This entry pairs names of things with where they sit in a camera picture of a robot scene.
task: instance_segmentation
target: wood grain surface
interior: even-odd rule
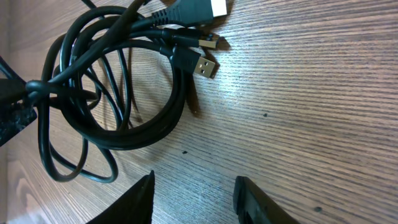
[[[194,77],[189,106],[165,139],[114,152],[114,183],[54,182],[40,161],[37,123],[8,142],[10,223],[85,223],[150,170],[153,223],[238,223],[237,175],[300,223],[398,223],[398,1],[229,0],[228,8],[208,27],[226,40],[204,52],[220,64],[215,79]],[[78,0],[12,0],[11,9],[11,65],[26,80],[40,78],[50,44],[87,10]],[[108,56],[120,82],[116,54]],[[167,101],[170,65],[133,49],[132,80],[138,125]],[[93,113],[114,129],[109,105]],[[59,111],[50,117],[53,145],[77,162],[81,136]],[[86,168],[109,174],[92,145]]]

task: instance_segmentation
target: black plastic item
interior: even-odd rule
[[[213,8],[210,0],[176,0],[167,9],[152,13],[152,22],[155,26],[178,24],[184,27],[193,27],[210,23],[213,19]]]
[[[234,210],[240,224],[298,224],[248,177],[236,178]]]
[[[88,223],[149,224],[152,222],[154,194],[155,173],[151,171],[149,175],[144,176],[134,184],[103,213]]]
[[[0,146],[37,118],[33,108],[18,103],[25,96],[25,86],[19,79],[0,79]]]

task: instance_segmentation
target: black object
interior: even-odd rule
[[[298,224],[248,177],[237,176],[233,197],[240,224]]]
[[[37,118],[33,108],[18,103],[26,94],[20,79],[0,79],[0,146]]]
[[[144,176],[103,213],[89,224],[102,223],[135,223],[152,222],[155,194],[155,173],[151,171]]]

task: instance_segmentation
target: power cord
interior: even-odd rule
[[[167,9],[155,12],[151,17],[137,13],[148,0],[134,0],[128,8],[119,6],[96,7],[90,0],[82,0],[90,10],[82,14],[51,46],[45,59],[42,79],[26,83],[29,93],[24,103],[36,106],[39,118],[39,152],[42,163],[49,176],[56,181],[66,182],[81,174],[89,179],[110,183],[118,176],[118,167],[110,150],[132,150],[149,146],[166,137],[177,125],[185,103],[186,76],[197,73],[211,77],[215,63],[202,58],[188,47],[216,48],[218,37],[203,35],[195,29],[160,29],[157,26],[178,24],[191,27],[210,23],[215,16],[226,14],[225,0],[177,0]],[[106,33],[93,40],[96,33]],[[151,41],[134,40],[147,37]],[[159,52],[171,64],[173,87],[171,96],[164,108],[143,125],[132,127],[131,113],[132,83],[129,78],[123,49],[138,47]],[[125,102],[119,94],[106,54],[117,51],[124,80]],[[59,65],[55,66],[58,53]],[[116,102],[105,86],[98,80],[92,64],[101,60],[111,84]],[[19,78],[1,59],[0,70],[8,78]],[[82,78],[87,76],[95,84],[95,93],[83,89]],[[116,130],[103,129],[94,119],[91,110],[95,108],[102,95],[111,105],[116,119]],[[60,110],[68,123],[83,137],[80,161],[77,165],[63,158],[52,146],[49,139],[50,107]],[[104,155],[111,168],[111,176],[102,177],[83,169],[88,143],[95,144]],[[59,173],[53,158],[72,170],[71,174]]]

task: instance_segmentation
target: black cable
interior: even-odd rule
[[[118,176],[118,167],[110,150],[139,149],[166,137],[177,125],[182,114],[186,92],[185,76],[191,75],[198,68],[201,68],[202,74],[208,70],[211,72],[214,63],[201,58],[200,54],[192,50],[181,47],[198,47],[201,32],[190,29],[158,29],[153,25],[153,18],[145,18],[138,14],[137,10],[145,0],[135,0],[128,8],[95,7],[90,0],[82,1],[90,10],[82,14],[68,32],[52,44],[45,59],[41,81],[33,80],[26,83],[25,88],[29,92],[29,100],[26,103],[36,106],[38,110],[39,152],[49,176],[56,181],[66,182],[81,174],[98,182],[109,183]],[[100,20],[83,29],[96,19]],[[102,30],[107,30],[105,35],[93,40],[94,35]],[[147,37],[152,42],[132,40],[136,37]],[[123,49],[133,47],[158,51],[169,58],[173,73],[173,88],[168,102],[158,115],[143,125],[129,128],[132,83]],[[125,102],[122,102],[119,88],[106,58],[106,54],[113,51],[119,54]],[[60,63],[55,66],[58,54],[60,54]],[[104,65],[116,102],[96,76],[92,64],[97,60],[101,60]],[[19,78],[2,59],[0,64],[0,69],[7,72],[8,78]],[[81,80],[84,75],[95,84],[95,93],[83,89]],[[51,93],[57,96],[50,98]],[[116,120],[115,131],[103,129],[91,114],[91,110],[98,105],[102,95],[112,108]],[[82,135],[82,154],[77,166],[63,158],[50,142],[50,106],[59,109],[69,125]],[[89,142],[95,144],[104,155],[111,168],[111,176],[102,177],[83,169]],[[72,173],[69,175],[59,173],[53,158],[72,170]]]

